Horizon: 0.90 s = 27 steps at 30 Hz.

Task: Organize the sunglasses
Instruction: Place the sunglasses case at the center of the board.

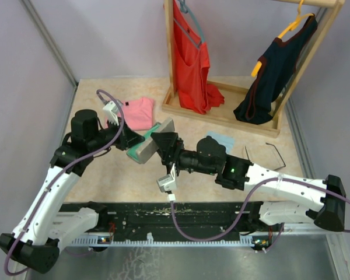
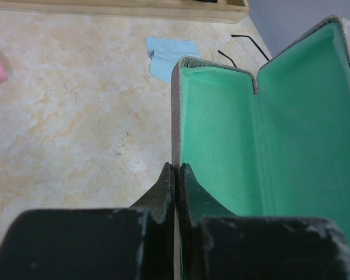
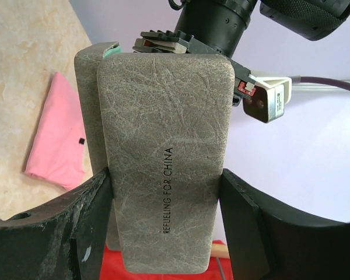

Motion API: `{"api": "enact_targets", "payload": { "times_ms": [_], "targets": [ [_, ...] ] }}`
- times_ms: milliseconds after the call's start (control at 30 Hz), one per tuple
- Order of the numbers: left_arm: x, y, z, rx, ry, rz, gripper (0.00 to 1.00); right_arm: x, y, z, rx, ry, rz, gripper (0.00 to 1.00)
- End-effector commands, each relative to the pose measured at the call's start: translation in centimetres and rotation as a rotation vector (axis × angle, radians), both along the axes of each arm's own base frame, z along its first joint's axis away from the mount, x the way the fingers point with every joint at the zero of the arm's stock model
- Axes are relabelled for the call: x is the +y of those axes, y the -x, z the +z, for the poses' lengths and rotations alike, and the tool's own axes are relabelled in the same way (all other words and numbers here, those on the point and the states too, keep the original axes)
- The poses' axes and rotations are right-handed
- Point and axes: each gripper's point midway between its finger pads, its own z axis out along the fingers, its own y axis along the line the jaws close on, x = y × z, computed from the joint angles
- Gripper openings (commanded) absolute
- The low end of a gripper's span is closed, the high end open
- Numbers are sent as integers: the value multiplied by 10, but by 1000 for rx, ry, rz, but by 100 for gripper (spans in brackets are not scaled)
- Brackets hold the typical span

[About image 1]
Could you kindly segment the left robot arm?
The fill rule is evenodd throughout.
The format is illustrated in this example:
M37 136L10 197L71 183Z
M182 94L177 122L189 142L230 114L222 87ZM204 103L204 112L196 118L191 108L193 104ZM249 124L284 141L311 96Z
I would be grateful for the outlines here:
M0 235L0 248L6 259L45 274L57 262L60 252L81 234L92 229L106 230L110 224L107 207L96 202L84 204L64 222L57 223L55 218L95 154L111 146L126 151L144 140L122 118L103 128L94 110L77 111L71 119L71 131L54 152L44 183L28 212L11 233Z

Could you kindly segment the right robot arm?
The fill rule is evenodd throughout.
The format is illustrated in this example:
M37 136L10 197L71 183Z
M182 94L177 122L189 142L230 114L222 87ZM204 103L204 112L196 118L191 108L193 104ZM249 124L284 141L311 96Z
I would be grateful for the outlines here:
M167 174L157 180L161 192L175 200L177 176L181 171L215 176L215 183L229 190L260 191L279 202L265 202L249 218L257 231L278 223L314 223L331 232L345 230L346 193L342 181L329 175L326 179L308 179L266 169L247 159L227 154L226 147L211 136L198 141L196 150L184 149L175 132L153 132L151 138Z

